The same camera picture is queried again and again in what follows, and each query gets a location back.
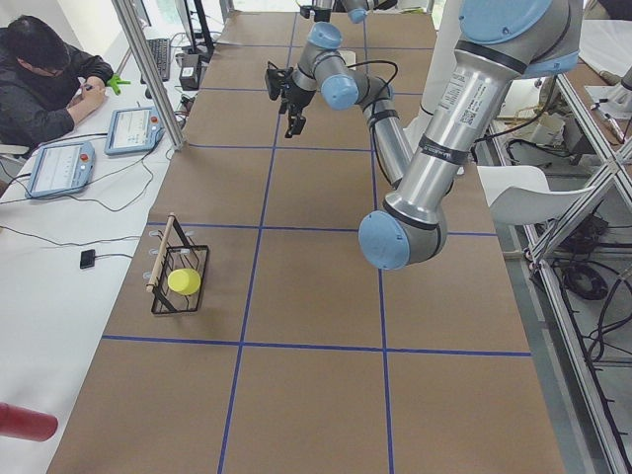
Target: white desk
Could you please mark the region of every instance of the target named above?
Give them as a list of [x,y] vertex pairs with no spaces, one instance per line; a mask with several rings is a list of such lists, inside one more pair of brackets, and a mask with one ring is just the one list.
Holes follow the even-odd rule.
[[[117,41],[112,57],[117,64],[126,49],[124,38]],[[121,86],[116,96],[109,89],[105,104],[68,136],[106,132],[112,111],[148,106],[145,86],[139,83],[133,57],[122,74],[132,84]],[[181,93],[178,69],[172,66],[171,80],[165,86],[174,108]],[[139,160],[142,155],[108,158],[105,139],[93,139],[97,158],[92,180]],[[169,137],[163,137],[156,150],[145,159],[154,174],[146,192],[120,212],[110,212],[94,202],[78,202],[68,197],[51,201],[23,200],[24,188],[18,184],[7,190],[0,202],[0,224],[36,234],[55,242],[90,242],[138,236],[149,208],[169,166]],[[31,159],[23,173],[33,168]],[[75,195],[93,198],[119,208],[131,201],[150,175],[140,163],[91,184]],[[0,401],[51,413],[59,420],[57,433],[44,442],[0,436],[0,465],[4,473],[43,473],[55,453],[92,356],[108,321],[130,259],[107,257],[96,266],[79,269],[82,250],[96,249],[97,255],[133,255],[137,239],[98,243],[84,247],[57,247],[42,240],[0,229]]]

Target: green object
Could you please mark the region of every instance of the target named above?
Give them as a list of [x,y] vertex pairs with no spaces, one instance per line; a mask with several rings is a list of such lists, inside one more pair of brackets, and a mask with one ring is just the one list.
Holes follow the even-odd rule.
[[131,84],[131,82],[120,79],[120,76],[118,74],[113,74],[113,76],[106,83],[107,86],[112,87],[112,90],[115,91],[116,95],[120,94],[119,85],[124,85],[124,84]]

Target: black hoodie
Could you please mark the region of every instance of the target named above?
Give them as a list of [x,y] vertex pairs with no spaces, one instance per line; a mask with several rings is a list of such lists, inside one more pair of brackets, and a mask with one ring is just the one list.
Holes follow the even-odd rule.
[[66,106],[81,83],[96,76],[108,82],[110,65],[67,44],[70,64],[58,77],[43,77],[22,67],[5,46],[0,29],[0,141],[30,148],[58,138],[74,128]]

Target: black hair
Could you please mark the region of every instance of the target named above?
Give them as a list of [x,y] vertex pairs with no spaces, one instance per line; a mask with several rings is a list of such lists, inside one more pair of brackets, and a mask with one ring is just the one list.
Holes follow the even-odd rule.
[[34,67],[63,70],[70,63],[68,48],[59,35],[30,15],[22,15],[9,24],[5,44],[16,57]]

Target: red cylinder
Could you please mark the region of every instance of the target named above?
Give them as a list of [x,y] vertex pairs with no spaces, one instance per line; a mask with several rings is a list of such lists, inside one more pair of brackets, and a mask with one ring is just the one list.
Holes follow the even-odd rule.
[[46,441],[57,431],[57,418],[46,413],[0,403],[0,435]]

